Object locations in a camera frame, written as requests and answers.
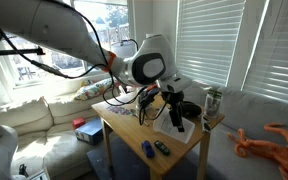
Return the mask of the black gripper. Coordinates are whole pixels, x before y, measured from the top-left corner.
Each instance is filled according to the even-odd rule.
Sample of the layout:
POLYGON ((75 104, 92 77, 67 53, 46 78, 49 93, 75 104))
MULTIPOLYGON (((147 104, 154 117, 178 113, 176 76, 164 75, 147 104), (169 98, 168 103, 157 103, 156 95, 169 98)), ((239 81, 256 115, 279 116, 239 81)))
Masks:
POLYGON ((174 127, 177 128, 179 132, 184 132, 184 126, 182 123, 182 106, 184 99, 184 92, 180 91, 178 93, 163 92, 163 100, 171 106, 169 115, 174 127))

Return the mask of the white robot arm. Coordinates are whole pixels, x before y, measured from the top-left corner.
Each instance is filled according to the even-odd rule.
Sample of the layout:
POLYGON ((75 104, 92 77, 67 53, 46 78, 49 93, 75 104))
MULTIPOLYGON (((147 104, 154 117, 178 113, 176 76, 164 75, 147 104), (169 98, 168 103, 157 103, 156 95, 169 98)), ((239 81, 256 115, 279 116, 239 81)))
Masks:
MULTIPOLYGON (((162 93, 177 94, 191 79, 179 72, 164 35, 143 40, 136 54, 121 58, 105 50, 90 36, 87 19, 59 0, 0 0, 0 36, 12 33, 32 43, 99 65, 122 84, 156 83, 162 93)), ((17 150, 15 130, 0 124, 0 180, 12 180, 11 162, 17 150)))

